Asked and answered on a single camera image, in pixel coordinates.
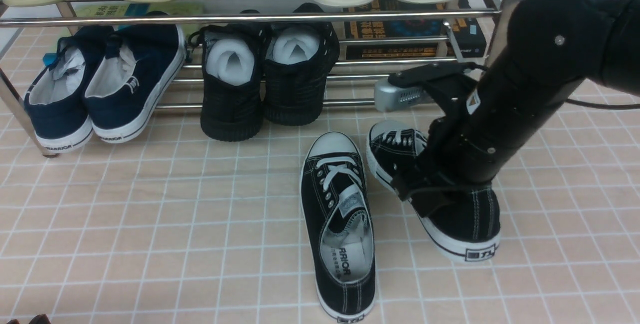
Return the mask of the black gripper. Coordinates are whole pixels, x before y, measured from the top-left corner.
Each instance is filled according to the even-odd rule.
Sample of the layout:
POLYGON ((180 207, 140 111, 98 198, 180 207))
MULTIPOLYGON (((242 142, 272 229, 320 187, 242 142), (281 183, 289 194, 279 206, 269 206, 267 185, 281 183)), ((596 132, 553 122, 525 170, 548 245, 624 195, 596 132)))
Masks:
POLYGON ((454 137, 469 116, 466 100, 473 93, 477 80, 467 76, 473 70, 489 68, 475 62, 446 62, 428 64, 388 76, 391 84, 400 87, 420 85, 432 97, 444 116, 432 123, 425 149, 406 169, 398 171, 391 180, 391 189, 402 201, 423 200, 414 206, 421 217, 453 204, 453 194, 482 191, 492 186, 491 180, 474 183, 466 179, 446 160, 445 143, 454 137))

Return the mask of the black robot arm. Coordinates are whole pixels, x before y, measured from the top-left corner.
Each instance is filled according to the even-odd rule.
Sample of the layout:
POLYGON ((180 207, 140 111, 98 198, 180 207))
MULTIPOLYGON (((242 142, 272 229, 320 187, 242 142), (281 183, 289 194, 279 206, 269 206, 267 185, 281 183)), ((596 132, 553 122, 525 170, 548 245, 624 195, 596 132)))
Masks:
POLYGON ((585 80, 639 94, 639 0, 522 0, 506 47, 479 81, 477 64, 423 65, 388 83, 422 89, 444 111, 417 159, 391 179, 429 215, 489 188, 503 166, 585 80))

